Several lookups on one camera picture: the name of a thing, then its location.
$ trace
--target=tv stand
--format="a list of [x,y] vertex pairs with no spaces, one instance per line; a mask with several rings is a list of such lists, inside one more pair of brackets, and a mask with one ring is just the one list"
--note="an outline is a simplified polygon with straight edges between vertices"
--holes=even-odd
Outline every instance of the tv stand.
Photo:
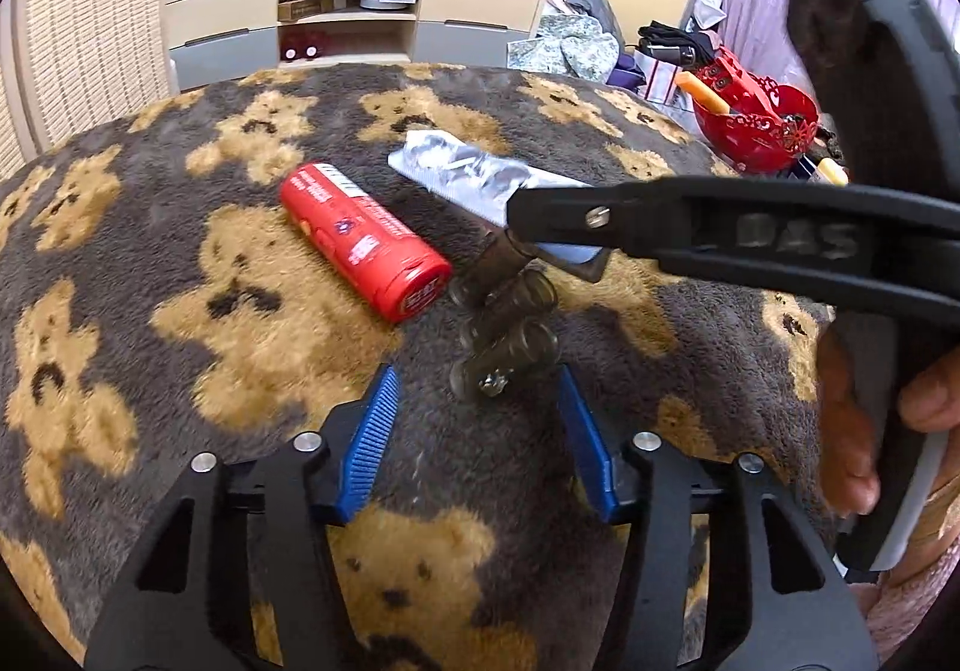
[[[545,0],[418,0],[403,11],[346,8],[280,21],[280,0],[166,0],[163,32],[180,90],[264,68],[341,62],[507,64],[507,43],[534,37]],[[281,62],[284,28],[323,25],[323,56]]]

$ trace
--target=human hand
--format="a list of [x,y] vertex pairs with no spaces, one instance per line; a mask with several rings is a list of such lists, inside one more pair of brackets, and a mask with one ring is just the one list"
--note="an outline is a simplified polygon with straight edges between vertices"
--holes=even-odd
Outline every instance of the human hand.
[[[820,379],[820,486],[827,503],[840,516],[870,513],[880,497],[875,471],[877,435],[874,422],[853,399],[850,355],[827,328],[817,344]],[[920,433],[949,430],[947,453],[933,491],[960,474],[960,350],[944,356],[905,387],[898,400],[907,427]],[[960,534],[960,525],[935,543],[909,551],[901,577],[932,564]]]

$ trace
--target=red cylindrical container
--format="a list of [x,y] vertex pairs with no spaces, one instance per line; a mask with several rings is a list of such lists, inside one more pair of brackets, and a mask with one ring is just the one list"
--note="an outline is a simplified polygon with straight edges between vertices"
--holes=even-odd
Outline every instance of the red cylindrical container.
[[332,165],[302,165],[280,186],[293,220],[373,308],[392,323],[429,306],[450,263]]

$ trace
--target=metal screw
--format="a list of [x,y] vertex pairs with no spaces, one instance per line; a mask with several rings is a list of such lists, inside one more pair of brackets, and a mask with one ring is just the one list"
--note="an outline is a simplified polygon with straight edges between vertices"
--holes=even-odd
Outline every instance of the metal screw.
[[294,439],[294,449],[299,452],[315,452],[320,448],[320,444],[323,444],[320,433],[314,433],[310,430],[299,434]]
[[509,379],[500,371],[493,371],[492,374],[487,374],[478,383],[480,392],[482,392],[488,398],[496,398],[496,396],[501,395],[505,389],[507,389],[507,382]]
[[663,443],[656,433],[643,432],[634,436],[634,446],[643,452],[656,452]]
[[209,470],[213,470],[214,465],[217,465],[217,456],[211,452],[200,452],[190,461],[190,468],[193,468],[197,473],[207,473]]
[[587,227],[591,230],[597,230],[598,227],[606,227],[610,223],[610,208],[606,206],[597,206],[587,211]]
[[763,460],[759,455],[755,455],[752,452],[747,452],[746,454],[741,454],[736,463],[742,468],[742,470],[747,471],[747,473],[760,473],[763,470]]

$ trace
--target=brown teddy bear pattern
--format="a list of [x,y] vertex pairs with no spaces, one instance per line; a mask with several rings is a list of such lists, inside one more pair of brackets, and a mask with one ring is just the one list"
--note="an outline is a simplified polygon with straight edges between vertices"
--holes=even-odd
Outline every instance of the brown teddy bear pattern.
[[595,90],[598,97],[606,100],[617,110],[623,112],[624,117],[631,124],[646,125],[652,130],[661,133],[671,143],[688,144],[693,138],[679,124],[664,114],[648,109],[623,91]]
[[462,64],[429,64],[428,62],[411,62],[411,64],[401,64],[400,69],[403,75],[411,80],[433,80],[435,70],[463,70]]
[[200,342],[215,355],[193,396],[218,425],[265,427],[285,404],[302,401],[301,429],[315,430],[337,403],[363,395],[377,364],[400,344],[400,331],[376,316],[281,208],[213,211],[199,264],[203,283],[162,302],[151,323],[163,337]]
[[114,144],[71,163],[53,200],[32,221],[34,227],[44,227],[39,251],[76,249],[93,235],[120,194],[120,179],[107,169],[118,154],[120,146]]
[[555,80],[529,73],[523,73],[523,80],[526,80],[527,85],[520,86],[517,91],[539,100],[542,103],[539,112],[547,118],[558,124],[583,122],[601,131],[605,136],[623,137],[623,131],[618,130],[603,118],[599,106],[581,99],[577,90],[568,83],[557,83]]
[[[358,639],[384,671],[533,671],[536,645],[510,623],[478,626],[476,569],[493,556],[493,532],[472,511],[432,519],[364,508],[328,531],[337,579]],[[269,606],[253,609],[257,647],[280,659]]]
[[[426,71],[416,69],[411,72],[415,74],[413,78],[423,79]],[[505,154],[510,149],[495,118],[479,110],[444,103],[426,86],[408,86],[364,95],[360,104],[374,121],[357,133],[358,140],[402,143],[407,131],[435,128],[452,133],[464,143],[491,154]]]
[[161,114],[168,112],[168,110],[184,110],[192,107],[203,97],[204,92],[205,90],[203,89],[193,89],[192,91],[184,92],[174,97],[168,97],[166,100],[157,100],[155,103],[150,103],[145,109],[136,114],[133,123],[128,129],[128,133],[142,133],[142,131],[150,128],[152,124],[160,118]]
[[20,318],[14,334],[18,381],[6,420],[23,431],[23,478],[37,511],[64,516],[61,473],[73,456],[117,478],[133,466],[136,421],[112,386],[86,387],[80,376],[97,351],[95,323],[70,326],[74,285],[57,281]]
[[16,189],[3,198],[3,203],[0,203],[0,251],[3,251],[3,247],[6,246],[7,237],[13,225],[16,225],[17,220],[27,210],[27,206],[30,206],[30,201],[37,193],[37,189],[40,189],[40,184],[53,174],[53,168],[37,166],[27,174],[26,179],[23,179]]
[[77,663],[83,664],[86,648],[80,639],[74,636],[70,618],[56,591],[50,561],[37,542],[28,541],[23,544],[0,532],[0,556],[10,569],[16,586],[20,588],[27,603],[40,617],[46,629]]
[[[432,80],[434,68],[411,66],[404,75]],[[523,78],[526,85],[518,91],[539,101],[539,112],[551,121],[580,122],[604,136],[623,136],[603,119],[600,107],[583,100],[567,83],[526,74]],[[300,80],[299,73],[271,71],[253,74],[244,82],[286,85]],[[678,134],[683,132],[680,128],[653,112],[650,119],[647,110],[629,96],[601,90],[597,94],[629,122],[654,128],[673,142],[685,142],[685,136]],[[141,112],[128,130],[145,130],[164,112],[189,109],[200,96],[181,95],[182,99]],[[274,90],[258,94],[243,112],[219,123],[220,139],[189,155],[187,168],[194,176],[203,176],[224,162],[238,161],[251,181],[275,181],[302,158],[292,141],[311,130],[304,115],[311,100]],[[364,140],[394,141],[405,128],[438,127],[491,151],[509,150],[495,118],[445,104],[423,86],[368,94],[361,98],[361,106],[374,117],[358,133]],[[637,179],[673,174],[656,152],[616,144],[608,144],[607,151]],[[55,232],[58,214],[76,208],[74,213],[83,216],[83,227],[63,235],[61,225],[61,237],[48,238],[51,244],[57,248],[82,244],[96,230],[116,198],[110,179],[116,176],[109,164],[119,152],[119,147],[111,147],[71,164],[34,226],[46,227],[44,235]],[[723,163],[714,163],[713,172],[733,174]],[[33,169],[0,203],[0,240],[52,173],[49,168]],[[71,181],[83,182],[97,197],[85,204],[79,195],[71,201]],[[5,218],[7,209],[11,210]],[[284,262],[272,262],[279,255]],[[167,339],[200,342],[213,354],[195,383],[194,401],[203,416],[224,428],[241,431],[268,425],[289,401],[302,401],[307,409],[301,428],[316,426],[330,406],[356,398],[370,378],[370,366],[399,343],[314,249],[285,225],[279,209],[224,206],[215,210],[208,216],[198,259],[203,283],[162,302],[150,324]],[[658,290],[682,279],[659,273],[652,263],[616,254],[608,278],[599,285],[581,285],[569,276],[555,281],[565,310],[594,304],[611,308],[641,353],[656,357],[675,350],[676,336],[659,304]],[[64,513],[59,479],[71,457],[88,460],[104,475],[118,476],[131,468],[136,455],[136,425],[123,399],[107,384],[90,386],[80,379],[97,350],[99,330],[92,321],[71,328],[73,294],[72,282],[63,278],[24,309],[16,328],[18,384],[7,407],[8,424],[23,431],[28,444],[24,463],[28,495],[42,513],[51,516]],[[816,321],[793,297],[782,294],[765,294],[763,312],[766,326],[787,348],[798,398],[808,399]],[[307,313],[322,326],[314,321],[302,331],[296,329],[298,315],[304,321]],[[347,334],[338,339],[335,333],[344,327]],[[291,328],[296,331],[294,337],[290,337]],[[271,353],[269,345],[281,337],[284,350]],[[352,346],[349,358],[341,341]],[[265,345],[263,351],[258,351],[259,344]],[[291,345],[296,346],[293,359]],[[277,353],[283,354],[282,364]],[[316,402],[318,396],[323,396],[323,403]],[[56,423],[38,425],[41,419]],[[661,398],[656,430],[689,454],[733,457],[718,450],[697,410],[682,398]],[[759,451],[782,475],[769,447]],[[391,540],[403,542],[378,541],[384,532]],[[470,511],[448,508],[426,520],[370,507],[347,529],[333,532],[331,544],[354,626],[373,655],[390,660],[391,671],[535,667],[536,648],[523,631],[509,624],[485,627],[472,622],[482,599],[475,571],[491,558],[494,540],[490,529]],[[0,554],[56,637],[75,657],[82,655],[83,647],[59,605],[50,564],[40,547],[33,541],[21,544],[0,537]],[[707,570],[705,565],[688,593],[688,607],[702,598]],[[431,583],[443,586],[430,588]],[[269,627],[269,607],[260,604],[253,612],[258,625]],[[431,627],[437,624],[437,615],[443,615],[443,631]],[[260,633],[262,637],[269,630]],[[269,636],[261,646],[269,653]]]
[[220,137],[187,155],[187,171],[206,176],[224,162],[246,162],[247,176],[254,183],[276,181],[304,159],[293,141],[309,133],[304,113],[316,102],[316,97],[294,97],[275,89],[259,93],[242,113],[217,122]]

